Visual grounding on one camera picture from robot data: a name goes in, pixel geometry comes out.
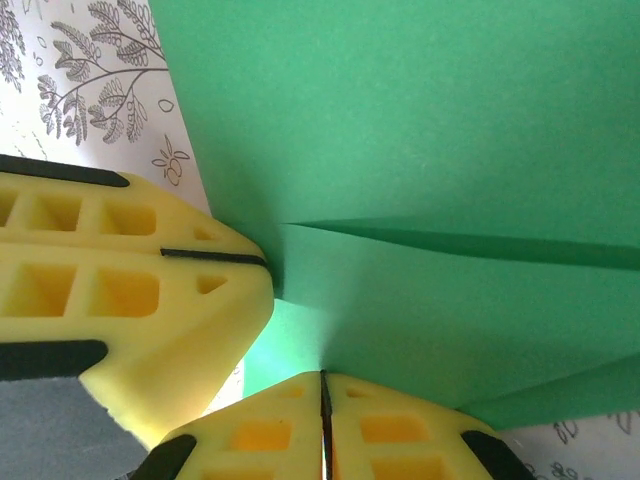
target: botanical drawing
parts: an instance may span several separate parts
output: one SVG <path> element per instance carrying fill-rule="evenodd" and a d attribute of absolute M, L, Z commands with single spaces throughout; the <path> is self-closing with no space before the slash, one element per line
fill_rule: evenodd
<path fill-rule="evenodd" d="M 155 22 L 149 7 L 134 0 L 118 0 L 117 6 L 99 1 L 87 8 L 98 20 L 88 35 L 63 22 L 51 24 L 66 37 L 53 42 L 60 52 L 55 67 L 66 70 L 67 78 L 77 85 L 60 93 L 49 75 L 38 77 L 40 98 L 45 100 L 40 118 L 47 134 L 55 132 L 60 138 L 64 128 L 67 137 L 75 137 L 76 145 L 87 139 L 89 125 L 104 131 L 105 143 L 114 143 L 123 134 L 135 142 L 148 120 L 147 111 L 136 95 L 136 86 L 145 75 L 167 71 Z M 135 27 L 137 33 L 131 33 L 127 26 L 129 30 Z M 97 44 L 115 54 L 125 68 L 106 68 Z M 150 57 L 160 66 L 150 66 Z M 97 99 L 87 101 L 85 95 L 91 94 L 89 86 L 96 84 L 101 86 Z"/>

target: black line drawing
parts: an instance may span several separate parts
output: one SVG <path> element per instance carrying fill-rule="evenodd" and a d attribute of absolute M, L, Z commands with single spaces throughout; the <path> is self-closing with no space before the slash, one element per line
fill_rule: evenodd
<path fill-rule="evenodd" d="M 593 480 L 591 477 L 581 477 L 573 468 L 566 468 L 560 462 L 551 464 L 551 474 L 561 480 Z"/>
<path fill-rule="evenodd" d="M 105 143 L 116 142 L 123 133 L 130 142 L 142 135 L 147 111 L 135 92 L 136 83 L 152 72 L 167 72 L 164 53 L 160 47 L 155 22 L 147 5 L 138 5 L 134 0 L 118 0 L 117 5 L 106 1 L 90 3 L 88 11 L 99 21 L 87 36 L 78 29 L 62 22 L 53 22 L 51 28 L 62 32 L 70 40 L 54 40 L 53 46 L 60 52 L 55 68 L 66 69 L 66 76 L 79 85 L 60 94 L 56 82 L 48 75 L 38 77 L 40 98 L 46 100 L 40 106 L 40 117 L 46 125 L 47 134 L 55 130 L 56 138 L 62 134 L 61 126 L 67 129 L 67 137 L 75 137 L 76 145 L 87 139 L 87 114 L 89 124 L 104 130 Z M 121 24 L 135 27 L 137 38 L 129 35 Z M 101 63 L 102 43 L 115 50 L 115 57 L 128 68 L 110 70 Z M 149 57 L 161 66 L 149 66 Z M 97 103 L 87 107 L 85 93 L 102 84 Z"/>
<path fill-rule="evenodd" d="M 182 165 L 180 161 L 191 160 L 191 157 L 182 150 L 173 150 L 173 146 L 169 141 L 169 137 L 165 134 L 165 142 L 167 143 L 167 151 L 162 148 L 160 154 L 164 158 L 155 158 L 151 160 L 151 163 L 156 167 L 164 169 L 164 178 L 166 178 L 171 185 L 177 187 L 180 185 L 180 178 L 182 178 Z"/>
<path fill-rule="evenodd" d="M 544 475 L 536 472 L 536 469 L 530 463 L 525 463 L 524 466 L 527 467 L 527 469 L 531 472 L 531 475 L 533 475 L 536 480 L 549 480 Z"/>
<path fill-rule="evenodd" d="M 171 113 L 171 111 L 173 110 L 173 107 L 175 107 L 175 104 L 171 100 L 167 100 L 166 98 L 161 98 L 160 100 L 158 100 L 158 107 L 164 113 Z"/>
<path fill-rule="evenodd" d="M 42 9 L 40 8 L 40 0 L 22 0 L 22 11 L 25 13 L 29 13 L 31 11 L 31 7 L 35 5 L 36 12 L 38 12 L 38 17 L 42 20 Z"/>
<path fill-rule="evenodd" d="M 18 92 L 22 92 L 20 80 L 24 80 L 20 53 L 26 55 L 20 25 L 9 7 L 9 0 L 0 0 L 0 70 L 4 81 L 13 84 Z"/>
<path fill-rule="evenodd" d="M 576 438 L 580 430 L 578 424 L 573 420 L 566 422 L 556 422 L 553 424 L 553 429 L 556 431 L 558 438 L 567 445 L 569 441 Z"/>
<path fill-rule="evenodd" d="M 636 415 L 640 417 L 640 410 L 613 413 L 613 414 L 607 415 L 607 418 L 610 420 L 615 419 L 616 424 L 618 425 L 620 430 L 622 430 L 627 435 L 631 435 L 632 428 L 633 428 L 633 419 L 634 419 L 634 416 Z"/>
<path fill-rule="evenodd" d="M 38 43 L 42 48 L 47 48 L 47 42 L 44 38 L 38 37 Z M 33 52 L 33 59 L 36 61 L 36 65 L 38 65 L 39 67 L 41 67 L 42 64 L 44 63 L 44 60 L 42 60 L 42 57 L 39 57 L 38 55 L 36 55 L 36 52 Z"/>

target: yellow foam block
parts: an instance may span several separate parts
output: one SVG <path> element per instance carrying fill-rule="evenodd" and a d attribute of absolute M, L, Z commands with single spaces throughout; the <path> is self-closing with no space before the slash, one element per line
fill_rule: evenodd
<path fill-rule="evenodd" d="M 271 280 L 255 265 L 4 244 L 3 343 L 96 339 L 80 377 L 147 446 L 197 418 L 267 323 Z"/>
<path fill-rule="evenodd" d="M 202 414 L 264 328 L 264 266 L 254 243 L 135 175 L 0 155 L 0 380 L 56 375 L 15 367 L 25 344 L 103 342 L 73 374 L 152 447 Z"/>
<path fill-rule="evenodd" d="M 176 480 L 320 480 L 320 374 L 303 373 L 172 432 L 197 445 Z"/>
<path fill-rule="evenodd" d="M 319 372 L 293 377 L 172 432 L 132 480 L 316 480 L 321 436 L 331 438 L 337 480 L 533 480 L 479 420 Z"/>
<path fill-rule="evenodd" d="M 262 256 L 253 242 L 179 198 L 136 175 L 120 176 L 129 186 L 0 174 L 0 242 Z"/>
<path fill-rule="evenodd" d="M 492 480 L 461 434 L 497 434 L 468 415 L 329 375 L 337 480 Z"/>

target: leaf illustration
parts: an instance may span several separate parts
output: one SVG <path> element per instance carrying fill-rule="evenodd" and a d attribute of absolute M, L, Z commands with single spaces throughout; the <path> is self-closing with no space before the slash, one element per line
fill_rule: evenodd
<path fill-rule="evenodd" d="M 45 117 L 47 115 L 50 115 L 49 107 L 47 107 L 45 104 L 40 105 L 40 120 L 46 122 Z"/>
<path fill-rule="evenodd" d="M 173 152 L 173 156 L 178 160 L 191 160 L 189 154 L 183 152 L 182 150 L 176 150 L 175 152 Z"/>
<path fill-rule="evenodd" d="M 120 135 L 122 135 L 123 130 L 124 130 L 124 125 L 122 124 L 122 121 L 120 121 L 118 117 L 113 117 L 111 119 L 111 124 L 107 129 L 107 133 L 104 135 L 104 137 L 102 137 L 102 140 L 105 143 L 109 143 L 109 144 L 114 143 L 116 140 L 118 140 L 118 138 L 120 138 Z"/>
<path fill-rule="evenodd" d="M 127 110 L 129 111 L 127 114 L 127 138 L 133 143 L 140 138 L 142 126 L 147 119 L 147 112 L 135 95 L 127 102 Z"/>
<path fill-rule="evenodd" d="M 75 95 L 67 95 L 62 106 L 62 113 L 66 115 L 69 110 L 76 107 L 77 103 Z"/>
<path fill-rule="evenodd" d="M 119 28 L 120 12 L 110 3 L 103 1 L 90 3 L 88 9 L 93 18 L 97 18 L 107 27 L 114 30 Z"/>
<path fill-rule="evenodd" d="M 107 82 L 100 95 L 98 95 L 98 103 L 103 107 L 120 107 L 127 96 L 122 91 L 122 84 L 118 78 Z"/>
<path fill-rule="evenodd" d="M 77 97 L 77 101 L 78 101 L 78 105 L 76 106 L 76 119 L 79 118 L 80 119 L 80 133 L 82 133 L 82 139 L 86 140 L 87 139 L 87 107 L 84 101 L 84 97 L 82 97 L 81 95 L 76 95 Z"/>
<path fill-rule="evenodd" d="M 102 23 L 92 28 L 89 35 L 94 42 L 108 43 L 115 47 L 122 45 L 122 33 Z"/>
<path fill-rule="evenodd" d="M 40 75 L 38 77 L 38 89 L 40 91 L 55 92 L 58 88 L 55 80 L 49 75 Z"/>
<path fill-rule="evenodd" d="M 100 49 L 97 48 L 91 40 L 89 40 L 89 37 L 87 37 L 78 29 L 62 22 L 53 22 L 51 24 L 51 28 L 60 30 L 62 33 L 64 33 L 69 38 L 69 40 L 76 44 L 80 51 L 84 53 L 89 60 L 97 62 L 100 58 Z"/>
<path fill-rule="evenodd" d="M 160 50 L 160 44 L 156 39 L 156 25 L 148 5 L 138 5 L 134 0 L 118 0 L 118 6 L 124 14 L 131 20 L 138 30 L 140 37 L 147 45 Z"/>
<path fill-rule="evenodd" d="M 169 156 L 172 157 L 173 156 L 173 147 L 171 146 L 171 142 L 169 141 L 169 137 L 166 134 L 164 135 L 164 140 L 165 140 L 165 142 L 167 142 L 167 150 L 169 150 Z"/>
<path fill-rule="evenodd" d="M 78 115 L 73 119 L 73 123 L 76 128 L 76 147 L 79 147 L 82 142 L 82 123 Z"/>
<path fill-rule="evenodd" d="M 62 112 L 59 108 L 53 110 L 55 121 L 56 121 L 56 138 L 60 138 L 60 134 L 62 131 Z"/>
<path fill-rule="evenodd" d="M 71 138 L 76 134 L 76 127 L 71 116 L 67 115 L 62 126 L 67 129 L 66 135 L 68 138 Z"/>
<path fill-rule="evenodd" d="M 62 63 L 73 58 L 73 49 L 71 47 L 71 44 L 66 40 L 65 41 L 54 40 L 53 46 L 56 48 L 56 50 L 60 52 L 60 58 L 55 63 L 56 68 L 60 68 Z"/>
<path fill-rule="evenodd" d="M 47 135 L 49 135 L 51 132 L 53 132 L 55 125 L 54 125 L 53 119 L 51 118 L 50 113 L 45 116 L 45 119 L 47 124 Z"/>
<path fill-rule="evenodd" d="M 137 41 L 129 42 L 124 47 L 116 50 L 116 55 L 120 60 L 136 67 L 149 65 L 147 47 Z"/>
<path fill-rule="evenodd" d="M 67 78 L 73 82 L 83 82 L 91 74 L 89 62 L 86 60 L 66 60 L 60 66 L 69 69 L 67 70 Z"/>

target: branch drawing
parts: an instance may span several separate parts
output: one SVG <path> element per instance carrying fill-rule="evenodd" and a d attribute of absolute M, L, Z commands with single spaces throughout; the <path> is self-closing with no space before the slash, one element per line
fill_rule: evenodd
<path fill-rule="evenodd" d="M 101 0 L 90 3 L 87 9 L 99 22 L 89 35 L 63 22 L 51 24 L 51 28 L 66 37 L 53 42 L 60 52 L 55 68 L 65 69 L 67 78 L 78 85 L 60 94 L 50 76 L 38 77 L 40 98 L 46 100 L 40 107 L 40 117 L 46 125 L 47 134 L 55 131 L 56 138 L 60 138 L 59 124 L 62 116 L 67 115 L 62 127 L 67 129 L 67 137 L 75 137 L 78 146 L 87 139 L 87 114 L 91 117 L 88 123 L 92 127 L 104 130 L 103 142 L 114 143 L 125 133 L 133 143 L 141 137 L 148 120 L 146 108 L 136 95 L 135 87 L 145 75 L 168 71 L 155 23 L 149 7 L 137 5 L 134 0 L 118 0 L 116 6 Z M 136 27 L 137 38 L 123 28 L 121 12 L 128 23 Z M 106 68 L 101 62 L 102 50 L 96 43 L 110 47 L 115 57 L 129 67 Z M 149 66 L 149 56 L 155 57 L 161 66 Z M 96 85 L 101 85 L 101 91 L 95 103 L 87 107 L 80 92 Z"/>
<path fill-rule="evenodd" d="M 167 144 L 167 151 L 160 149 L 160 155 L 164 158 L 156 158 L 151 160 L 151 163 L 159 168 L 164 169 L 164 178 L 169 180 L 169 183 L 174 187 L 180 184 L 180 178 L 182 177 L 182 165 L 180 160 L 191 160 L 191 157 L 182 150 L 173 150 L 173 146 L 169 141 L 169 137 L 165 134 L 164 140 Z"/>
<path fill-rule="evenodd" d="M 0 0 L 0 70 L 5 82 L 22 92 L 20 80 L 24 80 L 24 74 L 19 54 L 26 55 L 20 25 L 9 7 L 9 0 Z"/>

